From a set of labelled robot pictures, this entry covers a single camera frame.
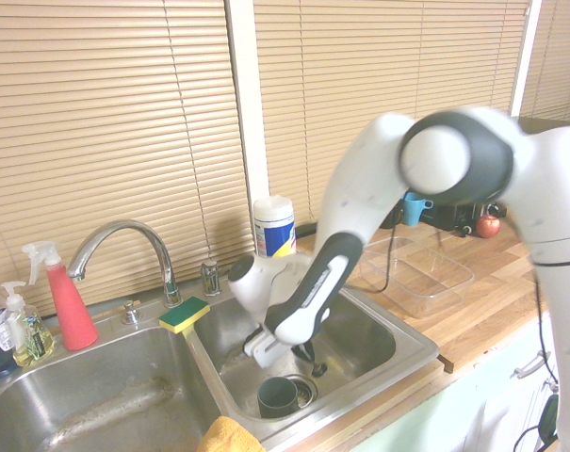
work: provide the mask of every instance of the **red apple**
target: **red apple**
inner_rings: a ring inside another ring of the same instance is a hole
[[[477,234],[483,238],[490,238],[500,231],[500,218],[493,215],[483,215],[477,220]]]

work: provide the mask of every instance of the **soap dispenser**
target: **soap dispenser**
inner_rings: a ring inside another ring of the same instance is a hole
[[[98,330],[92,321],[84,300],[69,276],[57,252],[56,242],[34,242],[23,247],[31,259],[29,284],[35,284],[39,265],[46,264],[52,298],[57,308],[58,324],[65,348],[71,351],[90,346],[98,339]]]
[[[21,366],[29,366],[55,349],[52,334],[41,321],[38,310],[24,304],[24,299],[14,292],[15,287],[25,285],[22,281],[4,282],[2,286],[8,292],[6,308],[7,323],[13,344],[14,361]]]

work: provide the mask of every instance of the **sponge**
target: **sponge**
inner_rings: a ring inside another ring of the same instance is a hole
[[[181,332],[209,312],[209,305],[202,299],[190,297],[181,305],[159,317],[159,325],[171,332]]]

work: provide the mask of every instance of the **beige blinds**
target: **beige blinds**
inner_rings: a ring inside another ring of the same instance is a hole
[[[0,282],[21,246],[68,264],[96,227],[133,218],[176,276],[252,250],[222,0],[0,1]],[[78,283],[88,304],[160,286],[151,245],[112,235]],[[54,311],[45,274],[25,298]]]
[[[543,0],[521,116],[570,121],[570,0]]]
[[[380,113],[508,111],[528,0],[255,0],[272,194],[315,221],[352,139]]]

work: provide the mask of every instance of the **butcher block counter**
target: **butcher block counter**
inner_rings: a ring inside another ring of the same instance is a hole
[[[391,230],[379,230],[371,243],[390,236]],[[366,290],[392,314],[432,339],[440,347],[439,360],[340,417],[289,452],[350,450],[495,356],[538,321],[528,250],[510,223],[504,221],[500,232],[489,239],[460,237],[425,223],[413,227],[399,225],[396,236],[444,254],[475,274],[461,303],[425,318],[408,315],[387,296],[387,290],[377,293],[361,277],[358,267],[348,279],[348,284]],[[311,253],[314,238],[310,235],[298,239],[298,250]]]

